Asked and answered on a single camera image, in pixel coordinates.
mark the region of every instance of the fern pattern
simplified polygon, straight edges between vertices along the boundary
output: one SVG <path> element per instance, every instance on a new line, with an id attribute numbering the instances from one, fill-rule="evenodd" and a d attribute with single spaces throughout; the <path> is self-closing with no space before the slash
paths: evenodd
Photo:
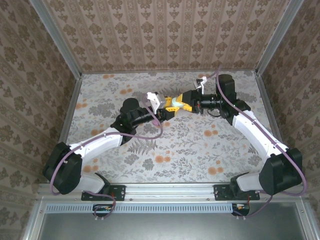
<path id="1" fill-rule="evenodd" d="M 74 112 L 67 143 L 78 143 L 108 128 L 125 99 L 141 101 L 147 92 L 177 97 L 194 89 L 193 81 L 199 74 L 210 72 L 109 74 L 108 78 L 103 74 L 83 75 L 77 101 L 80 108 Z M 238 97 L 247 101 L 269 129 L 253 72 L 222 74 L 233 76 Z M 205 94 L 214 93 L 215 81 L 209 79 L 205 87 Z M 102 174 L 111 183 L 191 183 L 226 182 L 233 176 L 262 168 L 262 159 L 250 142 L 227 121 L 210 117 L 206 111 L 197 115 L 180 110 L 162 125 L 160 138 L 133 138 L 105 151 L 88 164 L 91 171 Z M 151 122 L 136 128 L 137 136 L 154 137 L 159 132 Z"/>

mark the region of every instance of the floral wallpaper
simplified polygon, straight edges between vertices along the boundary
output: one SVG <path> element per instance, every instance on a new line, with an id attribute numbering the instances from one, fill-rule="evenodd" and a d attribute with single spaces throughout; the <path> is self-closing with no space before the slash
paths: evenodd
<path id="1" fill-rule="evenodd" d="M 303 153 L 320 223 L 320 1 L 305 0 L 262 75 L 283 140 Z"/>
<path id="2" fill-rule="evenodd" d="M 0 239 L 22 237 L 75 79 L 25 0 L 0 1 Z"/>
<path id="3" fill-rule="evenodd" d="M 112 124 L 127 98 L 142 100 L 147 92 L 177 97 L 193 90 L 193 81 L 212 72 L 120 73 L 82 75 L 82 86 L 68 136 L 68 144 L 101 133 Z M 269 128 L 266 111 L 253 71 L 223 72 L 235 80 L 237 95 L 247 102 L 261 123 Z M 205 85 L 215 93 L 215 81 Z M 259 171 L 262 159 L 250 142 L 218 117 L 179 110 L 163 123 L 162 137 L 131 139 L 110 149 L 84 166 L 112 183 L 190 183 L 229 181 L 248 171 Z M 140 125 L 137 135 L 155 136 L 151 122 Z"/>
<path id="4" fill-rule="evenodd" d="M 289 0 L 45 0 L 82 73 L 254 69 Z"/>

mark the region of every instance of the floral tablecloth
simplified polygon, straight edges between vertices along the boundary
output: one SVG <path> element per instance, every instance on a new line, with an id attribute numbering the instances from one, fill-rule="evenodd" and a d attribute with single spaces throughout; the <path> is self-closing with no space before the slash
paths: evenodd
<path id="1" fill-rule="evenodd" d="M 141 101 L 147 92 L 176 97 L 193 90 L 194 79 L 212 72 L 161 72 L 90 74 L 82 86 L 67 143 L 88 139 L 115 121 L 127 98 Z M 224 71 L 235 80 L 238 98 L 247 102 L 260 122 L 270 129 L 253 71 Z M 205 93 L 215 92 L 215 81 Z M 262 168 L 262 159 L 250 142 L 222 118 L 179 110 L 163 123 L 164 133 L 156 140 L 133 138 L 118 148 L 99 155 L 85 166 L 111 183 L 225 182 L 231 177 Z M 144 123 L 137 135 L 155 136 L 159 128 Z"/>

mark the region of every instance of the cable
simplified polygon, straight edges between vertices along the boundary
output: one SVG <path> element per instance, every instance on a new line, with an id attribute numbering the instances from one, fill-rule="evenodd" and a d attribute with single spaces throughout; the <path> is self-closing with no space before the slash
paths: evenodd
<path id="1" fill-rule="evenodd" d="M 268 201 L 265 202 L 265 204 L 260 207 L 257 211 L 251 213 L 251 214 L 248 214 L 247 216 L 243 216 L 240 212 L 238 211 L 235 211 L 233 210 L 234 213 L 238 214 L 239 216 L 242 216 L 243 218 L 251 218 L 253 217 L 254 215 L 258 214 L 259 212 L 261 212 L 269 203 L 270 201 L 272 200 L 273 196 L 270 196 L 270 198 L 268 199 Z"/>
<path id="2" fill-rule="evenodd" d="M 221 87 L 220 87 L 220 83 L 219 83 L 219 71 L 221 69 L 222 65 L 219 66 L 219 68 L 216 71 L 216 75 L 215 75 L 215 79 L 216 79 L 216 85 L 219 89 L 219 92 L 221 94 L 221 96 L 223 97 L 223 99 L 231 106 L 233 107 L 235 110 L 237 110 L 239 113 L 241 113 L 242 115 L 244 115 L 247 119 L 249 119 L 252 124 L 254 124 L 262 133 L 263 135 L 265 135 L 265 137 L 273 144 L 273 146 L 275 148 L 277 148 L 285 157 L 286 159 L 288 159 L 288 161 L 293 165 L 293 167 L 295 168 L 295 170 L 299 173 L 302 182 L 303 182 L 303 189 L 301 192 L 299 193 L 291 193 L 291 192 L 286 192 L 283 191 L 283 194 L 289 195 L 289 196 L 293 196 L 293 197 L 299 197 L 302 196 L 306 193 L 307 188 L 308 188 L 308 184 L 307 184 L 307 180 L 303 174 L 303 172 L 300 170 L 300 168 L 298 167 L 298 165 L 291 159 L 291 157 L 281 148 L 278 146 L 278 144 L 264 131 L 264 129 L 254 120 L 252 119 L 249 115 L 247 115 L 245 112 L 241 111 L 238 107 L 234 106 L 229 100 L 228 98 L 225 96 L 225 94 L 223 93 Z"/>
<path id="3" fill-rule="evenodd" d="M 116 208 L 116 199 L 113 197 L 113 196 L 110 196 L 110 195 L 107 195 L 107 194 L 99 194 L 99 193 L 94 193 L 92 191 L 84 191 L 85 193 L 87 194 L 90 194 L 90 195 L 93 195 L 93 196 L 98 196 L 98 197 L 107 197 L 109 199 L 111 199 L 113 201 L 113 204 L 112 204 L 112 208 L 111 210 L 107 213 L 107 215 L 103 216 L 103 218 L 107 218 L 110 216 L 110 214 L 115 210 Z M 100 208 L 103 208 L 104 206 L 97 206 L 95 209 L 94 209 L 94 212 L 93 212 L 93 215 L 96 217 L 96 219 L 98 218 L 97 216 L 97 210 L 100 209 Z"/>
<path id="4" fill-rule="evenodd" d="M 154 120 L 158 123 L 158 125 L 160 126 L 160 133 L 157 136 L 153 136 L 153 137 L 146 137 L 146 136 L 136 136 L 136 135 L 132 135 L 132 134 L 128 134 L 128 133 L 123 133 L 123 132 L 107 132 L 101 135 L 98 135 L 90 140 L 85 141 L 84 143 L 82 143 L 81 145 L 73 148 L 72 150 L 70 150 L 62 159 L 61 161 L 58 163 L 58 165 L 56 166 L 51 180 L 50 180 L 50 191 L 53 195 L 57 196 L 60 193 L 59 192 L 54 192 L 54 181 L 55 178 L 57 176 L 57 173 L 60 169 L 60 167 L 62 166 L 62 164 L 64 163 L 64 161 L 66 159 L 68 159 L 68 157 L 73 154 L 75 151 L 77 151 L 78 149 L 85 147 L 86 145 L 92 143 L 95 140 L 98 140 L 100 138 L 105 138 L 106 136 L 110 136 L 110 135 L 121 135 L 121 136 L 127 136 L 127 137 L 132 137 L 132 138 L 137 138 L 137 139 L 144 139 L 144 140 L 153 140 L 153 139 L 157 139 L 159 137 L 161 137 L 162 133 L 164 132 L 164 128 L 162 126 L 162 124 L 160 123 L 160 121 L 157 119 L 157 117 L 155 116 L 155 114 L 149 109 L 149 107 L 146 104 L 146 97 L 143 99 L 142 104 L 145 106 L 146 110 L 151 114 L 151 116 L 154 118 Z"/>
<path id="5" fill-rule="evenodd" d="M 220 117 L 220 116 L 221 116 L 220 114 L 219 114 L 219 115 L 217 115 L 217 116 L 212 115 L 212 114 L 209 112 L 209 108 L 207 109 L 207 112 L 208 112 L 208 114 L 209 114 L 211 117 L 214 117 L 214 118 L 218 118 L 218 117 Z"/>

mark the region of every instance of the black mounting plate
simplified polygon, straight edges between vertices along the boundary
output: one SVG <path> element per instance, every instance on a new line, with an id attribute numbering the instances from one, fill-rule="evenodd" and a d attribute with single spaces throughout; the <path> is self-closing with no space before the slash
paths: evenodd
<path id="1" fill-rule="evenodd" d="M 116 201 L 124 201 L 126 196 L 126 185 L 110 185 L 108 195 L 115 198 Z M 87 192 L 81 195 L 81 201 L 111 201 L 105 196 L 94 196 Z"/>
<path id="2" fill-rule="evenodd" d="M 260 200 L 260 195 L 259 192 L 256 193 L 256 191 L 246 191 L 242 194 L 241 196 L 235 197 L 232 194 L 228 194 L 231 192 L 230 190 L 230 185 L 229 184 L 217 184 L 213 185 L 213 190 L 214 190 L 214 199 L 216 201 L 247 201 L 248 196 L 251 200 Z"/>

